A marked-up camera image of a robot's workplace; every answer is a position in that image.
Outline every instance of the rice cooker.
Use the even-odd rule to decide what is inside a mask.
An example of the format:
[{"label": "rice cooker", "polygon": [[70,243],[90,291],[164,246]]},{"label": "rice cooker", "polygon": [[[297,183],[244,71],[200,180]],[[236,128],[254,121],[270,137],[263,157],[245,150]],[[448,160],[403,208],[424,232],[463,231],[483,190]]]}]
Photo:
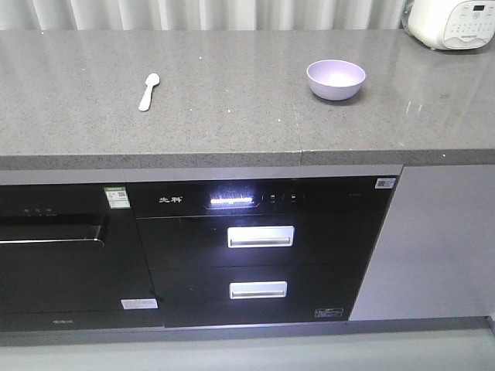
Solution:
[{"label": "rice cooker", "polygon": [[495,0],[407,0],[407,33],[431,49],[475,49],[495,33]]}]

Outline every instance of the white plastic spoon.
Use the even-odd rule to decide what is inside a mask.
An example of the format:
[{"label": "white plastic spoon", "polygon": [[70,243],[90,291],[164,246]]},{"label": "white plastic spoon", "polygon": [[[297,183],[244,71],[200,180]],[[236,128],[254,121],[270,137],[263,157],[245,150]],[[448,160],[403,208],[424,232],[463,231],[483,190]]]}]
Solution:
[{"label": "white plastic spoon", "polygon": [[160,83],[160,76],[158,76],[156,73],[150,73],[145,81],[146,84],[145,94],[142,96],[141,103],[139,104],[138,107],[140,111],[144,112],[149,110],[149,105],[152,102],[153,87],[155,87],[159,83]]}]

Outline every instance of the dishwasher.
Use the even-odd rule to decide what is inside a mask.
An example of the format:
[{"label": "dishwasher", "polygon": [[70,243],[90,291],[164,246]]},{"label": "dishwasher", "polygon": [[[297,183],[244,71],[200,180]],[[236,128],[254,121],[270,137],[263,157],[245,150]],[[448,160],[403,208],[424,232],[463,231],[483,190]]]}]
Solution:
[{"label": "dishwasher", "polygon": [[128,183],[165,327],[348,320],[396,178]]},{"label": "dishwasher", "polygon": [[0,187],[0,331],[162,326],[119,186]]}]

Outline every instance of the sticker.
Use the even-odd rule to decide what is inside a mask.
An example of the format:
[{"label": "sticker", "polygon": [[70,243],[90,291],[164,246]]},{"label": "sticker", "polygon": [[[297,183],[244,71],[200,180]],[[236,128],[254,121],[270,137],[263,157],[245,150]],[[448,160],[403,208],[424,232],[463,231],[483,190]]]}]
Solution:
[{"label": "sticker", "polygon": [[156,299],[122,299],[123,309],[157,309]]},{"label": "sticker", "polygon": [[105,187],[104,190],[111,209],[129,209],[131,207],[125,187]]},{"label": "sticker", "polygon": [[315,310],[315,318],[342,317],[343,308],[320,308]]},{"label": "sticker", "polygon": [[395,178],[378,178],[375,189],[392,189],[395,186]]}]

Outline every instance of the bowl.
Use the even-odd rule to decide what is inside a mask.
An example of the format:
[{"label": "bowl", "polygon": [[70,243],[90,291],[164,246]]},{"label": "bowl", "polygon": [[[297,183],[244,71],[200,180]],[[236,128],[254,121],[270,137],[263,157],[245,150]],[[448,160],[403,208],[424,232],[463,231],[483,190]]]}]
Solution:
[{"label": "bowl", "polygon": [[309,87],[318,97],[327,100],[351,98],[366,80],[366,72],[345,60],[319,60],[306,69]]}]

